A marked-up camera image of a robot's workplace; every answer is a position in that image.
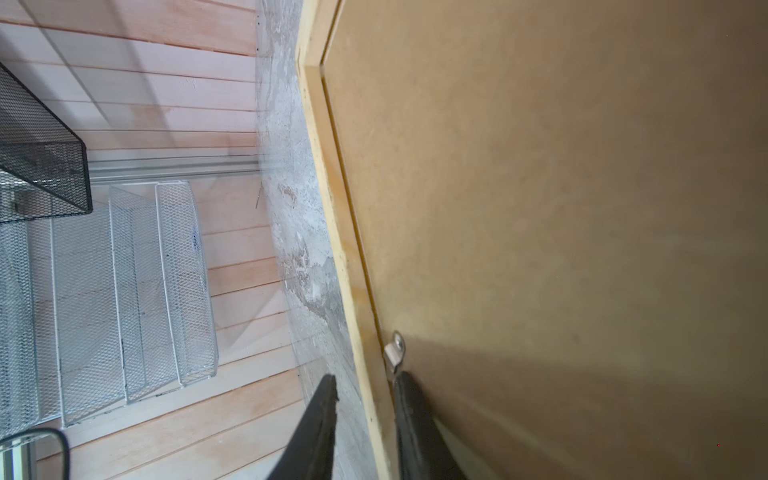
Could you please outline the wooden picture frame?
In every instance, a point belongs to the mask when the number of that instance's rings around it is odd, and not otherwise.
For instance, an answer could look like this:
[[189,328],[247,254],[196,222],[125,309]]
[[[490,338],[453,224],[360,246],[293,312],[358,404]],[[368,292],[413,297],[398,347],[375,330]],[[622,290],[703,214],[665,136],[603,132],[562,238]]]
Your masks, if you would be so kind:
[[398,479],[388,369],[325,86],[324,63],[341,9],[340,1],[303,3],[295,66],[376,470],[381,479]]

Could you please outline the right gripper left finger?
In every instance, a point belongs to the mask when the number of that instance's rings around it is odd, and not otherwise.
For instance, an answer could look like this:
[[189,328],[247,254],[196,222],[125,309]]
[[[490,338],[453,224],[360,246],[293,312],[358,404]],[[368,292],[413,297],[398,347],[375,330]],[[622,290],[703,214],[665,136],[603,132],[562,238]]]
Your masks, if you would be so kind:
[[337,425],[337,381],[332,374],[320,380],[269,480],[329,480],[333,476]]

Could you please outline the brown backing board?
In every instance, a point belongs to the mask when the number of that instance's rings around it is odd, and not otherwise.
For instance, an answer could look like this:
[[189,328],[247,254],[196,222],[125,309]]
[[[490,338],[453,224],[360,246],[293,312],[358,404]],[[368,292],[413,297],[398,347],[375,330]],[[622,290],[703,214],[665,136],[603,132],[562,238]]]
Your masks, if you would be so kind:
[[347,1],[381,332],[504,479],[767,475],[767,5]]

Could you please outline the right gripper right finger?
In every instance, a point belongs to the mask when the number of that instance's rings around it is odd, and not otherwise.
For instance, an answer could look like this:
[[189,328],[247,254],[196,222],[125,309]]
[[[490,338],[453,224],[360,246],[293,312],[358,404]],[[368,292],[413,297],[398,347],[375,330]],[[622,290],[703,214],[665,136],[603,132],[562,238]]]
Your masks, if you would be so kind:
[[397,453],[401,479],[466,479],[432,417],[429,402],[413,375],[394,380]]

